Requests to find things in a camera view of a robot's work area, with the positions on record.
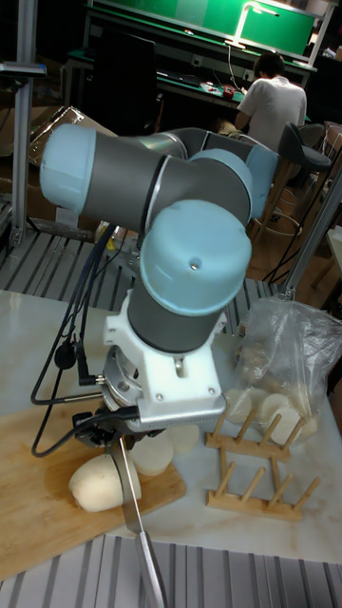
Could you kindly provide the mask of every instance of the person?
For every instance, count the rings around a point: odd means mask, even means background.
[[[277,152],[286,123],[305,123],[307,100],[303,88],[284,77],[284,62],[278,53],[263,53],[254,65],[256,80],[239,104],[236,128],[248,123],[248,135]]]

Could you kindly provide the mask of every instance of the white t-shirt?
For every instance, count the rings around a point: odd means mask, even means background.
[[[248,135],[277,152],[285,124],[304,124],[306,105],[303,88],[275,76],[256,80],[237,109],[251,116]]]

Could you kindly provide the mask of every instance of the bamboo cutting board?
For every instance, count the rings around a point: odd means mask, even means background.
[[[88,410],[89,403],[55,406],[39,451],[72,427],[74,413]],[[74,471],[102,450],[71,439],[46,458],[31,455],[45,412],[46,408],[36,407],[0,418],[0,581],[124,523],[120,507],[86,513],[67,488]],[[172,503],[186,492],[172,464],[157,477],[140,475],[140,481],[142,513]]]

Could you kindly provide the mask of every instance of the plastic bag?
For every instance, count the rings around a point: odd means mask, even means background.
[[[227,419],[243,423],[254,409],[253,425],[264,433],[280,414],[271,439],[283,445],[303,417],[296,438],[310,437],[318,430],[328,372],[341,355],[341,321],[281,296],[261,298],[237,349],[235,388],[225,395]]]

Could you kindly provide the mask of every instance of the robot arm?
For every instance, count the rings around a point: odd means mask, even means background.
[[[107,137],[63,125],[41,167],[44,195],[144,234],[134,290],[107,318],[104,402],[138,406],[135,436],[225,409],[211,345],[251,256],[244,226],[263,211],[277,156],[199,129]]]

